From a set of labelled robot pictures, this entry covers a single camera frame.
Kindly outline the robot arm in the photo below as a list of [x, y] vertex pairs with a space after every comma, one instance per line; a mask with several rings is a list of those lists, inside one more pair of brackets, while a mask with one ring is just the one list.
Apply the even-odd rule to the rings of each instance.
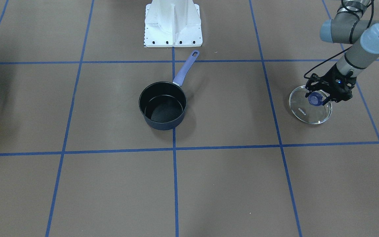
[[306, 98], [312, 99], [318, 91], [327, 94], [320, 99], [322, 105], [352, 98], [357, 76], [379, 58], [379, 20], [362, 20], [368, 7], [374, 7], [372, 0], [342, 0], [335, 17], [322, 24], [322, 41], [350, 47], [324, 76], [313, 73], [307, 78]]

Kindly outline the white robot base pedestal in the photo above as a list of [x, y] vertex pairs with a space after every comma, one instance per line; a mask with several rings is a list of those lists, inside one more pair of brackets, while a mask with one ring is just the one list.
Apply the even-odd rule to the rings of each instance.
[[153, 0], [145, 6], [144, 47], [201, 47], [200, 6], [192, 0]]

